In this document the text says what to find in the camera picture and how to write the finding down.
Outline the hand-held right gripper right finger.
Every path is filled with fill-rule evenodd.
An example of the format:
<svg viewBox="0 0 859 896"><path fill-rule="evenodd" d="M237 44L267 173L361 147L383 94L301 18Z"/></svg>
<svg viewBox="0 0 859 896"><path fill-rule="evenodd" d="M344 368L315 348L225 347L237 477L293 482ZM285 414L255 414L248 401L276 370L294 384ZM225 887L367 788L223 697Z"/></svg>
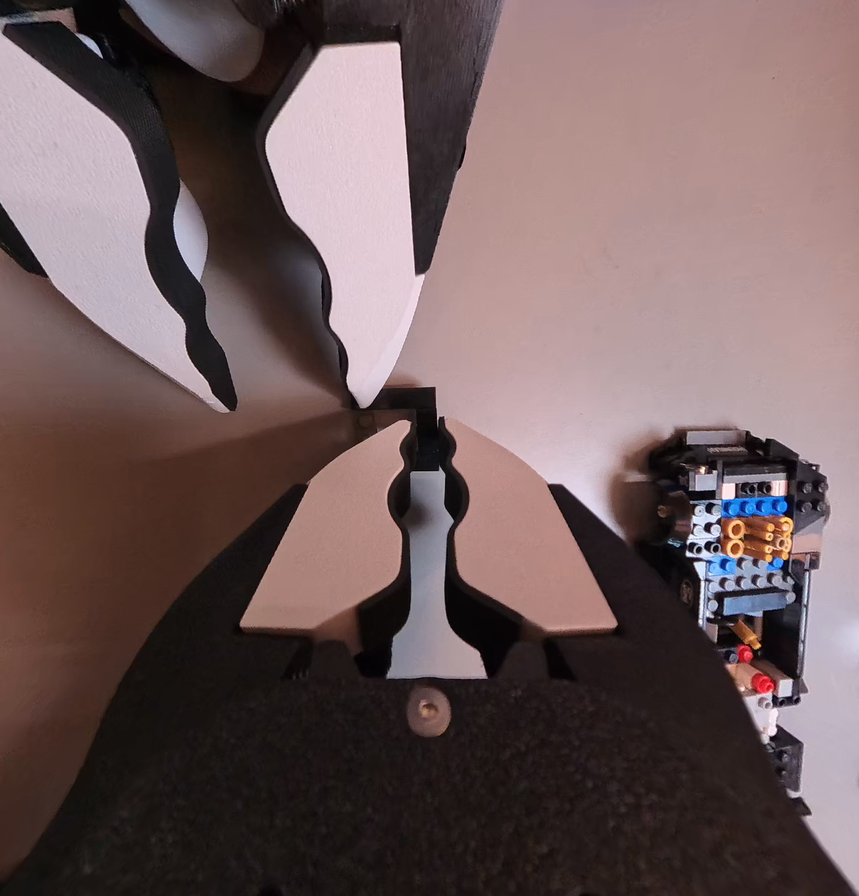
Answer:
<svg viewBox="0 0 859 896"><path fill-rule="evenodd" d="M491 438L439 421L448 618L462 638L611 633L617 620L545 479Z"/></svg>

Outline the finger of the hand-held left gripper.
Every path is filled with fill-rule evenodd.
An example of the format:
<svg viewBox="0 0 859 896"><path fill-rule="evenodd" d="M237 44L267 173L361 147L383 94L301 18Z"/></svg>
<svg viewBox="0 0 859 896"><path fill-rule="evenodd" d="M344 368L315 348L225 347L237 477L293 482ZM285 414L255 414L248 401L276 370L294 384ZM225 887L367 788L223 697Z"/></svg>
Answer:
<svg viewBox="0 0 859 896"><path fill-rule="evenodd" d="M231 412L208 242L145 85L64 21L0 21L0 244L114 342Z"/></svg>
<svg viewBox="0 0 859 896"><path fill-rule="evenodd" d="M322 264L325 318L345 385L366 408L410 330L416 272L401 48L397 41L305 54L269 113L266 162L283 210Z"/></svg>

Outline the black lego frame assembly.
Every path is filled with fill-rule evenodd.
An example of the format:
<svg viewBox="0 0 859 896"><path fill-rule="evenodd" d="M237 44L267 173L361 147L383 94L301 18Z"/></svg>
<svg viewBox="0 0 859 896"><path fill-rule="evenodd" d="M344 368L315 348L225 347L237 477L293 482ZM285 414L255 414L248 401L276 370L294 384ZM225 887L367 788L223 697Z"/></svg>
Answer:
<svg viewBox="0 0 859 896"><path fill-rule="evenodd" d="M358 442L405 421L413 430L408 449L411 471L439 469L439 434L436 389L425 386L387 386L367 407L351 399L354 431Z"/></svg>

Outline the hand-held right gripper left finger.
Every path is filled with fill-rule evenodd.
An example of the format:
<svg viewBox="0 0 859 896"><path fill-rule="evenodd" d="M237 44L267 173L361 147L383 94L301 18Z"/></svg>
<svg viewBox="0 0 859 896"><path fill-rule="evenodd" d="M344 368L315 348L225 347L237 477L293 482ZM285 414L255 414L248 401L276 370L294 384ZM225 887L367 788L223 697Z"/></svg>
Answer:
<svg viewBox="0 0 859 896"><path fill-rule="evenodd" d="M402 584L402 511L414 438L397 420L312 477L239 622L245 633L392 638L385 612Z"/></svg>

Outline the lego car model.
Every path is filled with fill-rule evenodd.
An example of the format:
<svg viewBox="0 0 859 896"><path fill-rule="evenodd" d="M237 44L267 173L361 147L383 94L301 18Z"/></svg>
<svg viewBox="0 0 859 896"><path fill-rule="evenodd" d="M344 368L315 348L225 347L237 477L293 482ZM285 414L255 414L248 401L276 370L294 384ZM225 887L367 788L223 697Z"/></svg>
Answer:
<svg viewBox="0 0 859 896"><path fill-rule="evenodd" d="M648 454L656 521L639 553L732 678L779 784L803 817L804 744L779 720L804 680L811 579L830 516L828 480L772 438L683 429Z"/></svg>

